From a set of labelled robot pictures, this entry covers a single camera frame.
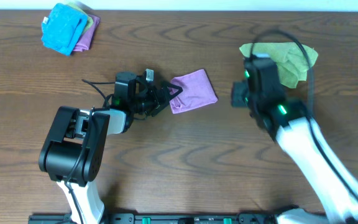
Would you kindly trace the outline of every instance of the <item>wooden table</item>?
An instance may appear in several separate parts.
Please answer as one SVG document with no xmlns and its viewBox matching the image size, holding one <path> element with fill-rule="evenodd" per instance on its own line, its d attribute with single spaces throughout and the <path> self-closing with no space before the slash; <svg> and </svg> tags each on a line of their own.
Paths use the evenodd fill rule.
<svg viewBox="0 0 358 224">
<path fill-rule="evenodd" d="M 358 178 L 358 13 L 93 13 L 101 23 L 91 50 L 66 57 L 40 40 L 48 11 L 0 11 L 0 223 L 70 211 L 37 163 L 58 107 L 101 106 L 100 95 L 82 78 L 114 81 L 117 72 L 146 68 L 168 80 L 204 68 L 219 101 L 176 115 L 167 108 L 109 136 L 96 178 L 108 209 L 237 213 L 295 203 L 322 211 L 293 161 L 246 109 L 230 106 L 232 83 L 244 71 L 238 48 L 271 27 L 319 53 L 316 119 Z M 290 94 L 304 98 L 306 89 L 301 83 Z"/>
</svg>

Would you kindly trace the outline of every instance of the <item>lavender cloth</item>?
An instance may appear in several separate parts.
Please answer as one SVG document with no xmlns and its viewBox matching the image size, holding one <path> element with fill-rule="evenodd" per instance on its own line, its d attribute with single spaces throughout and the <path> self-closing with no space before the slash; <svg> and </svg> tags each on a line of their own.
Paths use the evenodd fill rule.
<svg viewBox="0 0 358 224">
<path fill-rule="evenodd" d="M 92 26 L 80 37 L 79 41 L 74 47 L 73 51 L 84 51 L 89 50 L 93 33 L 96 27 L 99 25 L 100 18 L 94 15 L 88 15 L 93 19 Z"/>
<path fill-rule="evenodd" d="M 171 83 L 183 88 L 183 92 L 169 102 L 173 114 L 200 108 L 218 101 L 203 69 L 182 77 L 175 77 L 171 80 Z"/>
</svg>

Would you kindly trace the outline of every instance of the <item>folded cloth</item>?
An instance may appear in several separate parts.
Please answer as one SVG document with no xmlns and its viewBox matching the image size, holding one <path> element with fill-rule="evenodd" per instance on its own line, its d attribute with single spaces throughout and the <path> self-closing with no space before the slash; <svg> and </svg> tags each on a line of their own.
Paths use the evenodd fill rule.
<svg viewBox="0 0 358 224">
<path fill-rule="evenodd" d="M 83 14 L 86 14 L 79 6 L 77 6 L 75 3 L 73 2 L 69 2 L 66 4 L 66 6 L 70 6 L 73 9 L 76 9 L 77 11 L 82 12 Z M 88 20 L 86 22 L 85 28 L 82 31 L 82 34 L 84 34 L 89 28 L 91 28 L 91 26 L 93 25 L 93 19 L 90 15 L 88 15 Z"/>
<path fill-rule="evenodd" d="M 42 23 L 44 46 L 69 56 L 87 21 L 87 15 L 58 3 Z"/>
<path fill-rule="evenodd" d="M 94 31 L 95 31 L 96 27 L 99 25 L 100 18 L 97 17 L 97 16 L 94 16 L 94 15 L 89 15 L 89 16 L 92 17 L 93 24 L 88 29 L 88 31 L 86 31 L 80 37 L 80 39 L 77 42 L 77 44 L 75 45 L 73 51 L 84 51 L 84 50 L 89 50 L 90 49 L 92 37 L 93 37 L 93 34 L 94 34 Z"/>
<path fill-rule="evenodd" d="M 241 53 L 249 57 L 252 44 L 244 44 L 240 47 Z M 308 54 L 311 66 L 317 60 L 317 52 L 312 48 L 303 46 Z M 276 62 L 280 83 L 289 88 L 296 88 L 299 81 L 306 81 L 308 75 L 308 63 L 295 43 L 257 43 L 254 53 L 267 53 Z"/>
<path fill-rule="evenodd" d="M 173 114 L 200 108 L 218 101 L 203 69 L 182 77 L 175 77 L 171 80 L 171 83 L 183 88 L 183 92 L 169 102 Z"/>
</svg>

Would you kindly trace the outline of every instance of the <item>white background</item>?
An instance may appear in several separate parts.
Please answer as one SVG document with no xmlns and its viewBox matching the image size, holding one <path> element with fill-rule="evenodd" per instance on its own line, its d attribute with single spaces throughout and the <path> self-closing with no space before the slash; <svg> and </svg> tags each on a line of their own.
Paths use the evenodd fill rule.
<svg viewBox="0 0 358 224">
<path fill-rule="evenodd" d="M 51 9 L 60 1 L 0 0 L 0 9 Z M 92 9 L 191 11 L 358 11 L 358 0 L 82 0 Z"/>
</svg>

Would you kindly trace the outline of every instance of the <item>blue cloth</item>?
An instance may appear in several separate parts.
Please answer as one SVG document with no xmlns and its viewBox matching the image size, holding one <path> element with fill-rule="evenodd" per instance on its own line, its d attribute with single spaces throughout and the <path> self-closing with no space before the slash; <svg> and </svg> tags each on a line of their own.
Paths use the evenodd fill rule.
<svg viewBox="0 0 358 224">
<path fill-rule="evenodd" d="M 44 46 L 69 56 L 85 28 L 88 16 L 58 3 L 42 23 Z"/>
</svg>

